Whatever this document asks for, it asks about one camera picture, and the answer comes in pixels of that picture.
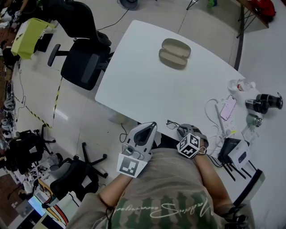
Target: power strip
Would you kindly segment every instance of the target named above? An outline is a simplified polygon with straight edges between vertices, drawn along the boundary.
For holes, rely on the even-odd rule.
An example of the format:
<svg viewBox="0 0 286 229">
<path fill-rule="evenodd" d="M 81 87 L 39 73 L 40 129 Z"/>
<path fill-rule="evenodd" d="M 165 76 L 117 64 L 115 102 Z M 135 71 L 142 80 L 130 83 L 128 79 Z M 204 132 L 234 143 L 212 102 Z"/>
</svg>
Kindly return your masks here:
<svg viewBox="0 0 286 229">
<path fill-rule="evenodd" d="M 223 131 L 223 135 L 224 137 L 228 137 L 236 133 L 236 127 L 234 123 L 234 112 L 231 113 L 227 121 L 223 120 L 222 117 L 220 117 L 220 112 L 223 109 L 225 102 L 226 100 L 220 101 L 219 103 L 215 105 L 215 108 L 218 113 L 218 118 L 219 118 L 219 122 L 222 128 L 222 131 Z"/>
</svg>

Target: smartphone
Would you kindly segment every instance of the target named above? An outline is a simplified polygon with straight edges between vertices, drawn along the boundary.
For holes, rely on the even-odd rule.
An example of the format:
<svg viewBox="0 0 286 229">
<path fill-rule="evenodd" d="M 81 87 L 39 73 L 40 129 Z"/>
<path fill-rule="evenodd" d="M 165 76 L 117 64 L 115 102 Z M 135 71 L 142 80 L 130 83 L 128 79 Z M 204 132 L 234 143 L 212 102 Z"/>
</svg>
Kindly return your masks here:
<svg viewBox="0 0 286 229">
<path fill-rule="evenodd" d="M 220 117 L 222 117 L 223 120 L 227 121 L 235 105 L 236 99 L 232 95 L 230 95 L 225 102 L 222 111 L 220 112 Z"/>
</svg>

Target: gray t-shirt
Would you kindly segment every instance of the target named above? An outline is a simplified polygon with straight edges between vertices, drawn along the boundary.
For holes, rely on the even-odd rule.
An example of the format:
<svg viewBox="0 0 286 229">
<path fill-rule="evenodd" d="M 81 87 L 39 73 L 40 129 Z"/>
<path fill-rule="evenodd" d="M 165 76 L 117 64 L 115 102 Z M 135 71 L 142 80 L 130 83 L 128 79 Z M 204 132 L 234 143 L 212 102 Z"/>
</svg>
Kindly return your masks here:
<svg viewBox="0 0 286 229">
<path fill-rule="evenodd" d="M 224 228 L 233 205 L 214 213 L 212 198 L 202 183 L 197 166 L 177 150 L 159 148 L 141 174 L 122 194 L 111 218 L 111 228 L 130 229 L 218 229 Z M 254 228 L 252 211 L 245 206 L 239 213 Z M 67 229 L 105 229 L 111 212 L 98 196 L 88 193 Z"/>
</svg>

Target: eyeglasses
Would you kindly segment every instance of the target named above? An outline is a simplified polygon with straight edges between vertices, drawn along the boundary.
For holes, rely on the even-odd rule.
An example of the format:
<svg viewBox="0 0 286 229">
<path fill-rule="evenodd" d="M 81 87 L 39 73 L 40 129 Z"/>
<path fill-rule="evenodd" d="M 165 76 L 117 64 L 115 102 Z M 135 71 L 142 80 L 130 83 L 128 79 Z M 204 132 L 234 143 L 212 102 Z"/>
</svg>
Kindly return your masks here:
<svg viewBox="0 0 286 229">
<path fill-rule="evenodd" d="M 179 128 L 180 125 L 176 122 L 172 122 L 170 120 L 167 120 L 167 123 L 166 123 L 167 127 L 171 130 L 175 129 L 175 128 Z"/>
</svg>

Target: white tile floor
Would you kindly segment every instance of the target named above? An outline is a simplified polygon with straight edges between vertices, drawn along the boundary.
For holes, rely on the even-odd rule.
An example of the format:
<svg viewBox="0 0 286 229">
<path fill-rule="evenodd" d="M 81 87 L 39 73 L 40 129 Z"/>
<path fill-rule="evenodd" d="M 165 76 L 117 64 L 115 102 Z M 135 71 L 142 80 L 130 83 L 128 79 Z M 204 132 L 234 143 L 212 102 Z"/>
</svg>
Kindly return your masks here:
<svg viewBox="0 0 286 229">
<path fill-rule="evenodd" d="M 82 0 L 93 12 L 96 28 L 100 29 L 116 22 L 126 11 L 115 0 Z M 189 11 L 190 0 L 140 0 L 137 11 L 129 11 L 116 25 L 101 30 L 112 42 L 115 51 L 129 24 L 133 20 L 148 22 L 189 38 L 215 53 L 233 65 L 238 40 L 239 6 L 231 0 L 221 0 L 213 9 L 207 9 L 207 1 L 200 0 Z M 108 158 L 97 167 L 109 173 L 106 182 L 116 177 L 116 163 L 121 150 L 119 135 L 123 133 L 120 125 L 110 122 L 105 109 L 94 97 L 103 77 L 103 72 L 92 91 L 84 90 L 63 79 L 57 104 L 55 119 L 53 107 L 60 83 L 60 70 L 65 57 L 56 57 L 52 67 L 47 66 L 49 55 L 55 44 L 60 50 L 69 50 L 73 38 L 66 35 L 59 25 L 45 53 L 36 52 L 32 60 L 21 62 L 21 81 L 26 96 L 26 105 L 45 122 L 52 125 L 46 128 L 48 138 L 57 142 L 50 147 L 64 157 L 82 157 L 81 143 L 87 143 L 89 158 L 93 161 L 106 153 Z M 13 74 L 14 91 L 20 100 L 23 97 L 19 73 L 15 67 Z M 40 128 L 42 123 L 23 108 L 20 109 L 17 130 Z M 129 131 L 136 125 L 134 120 L 125 124 Z"/>
</svg>

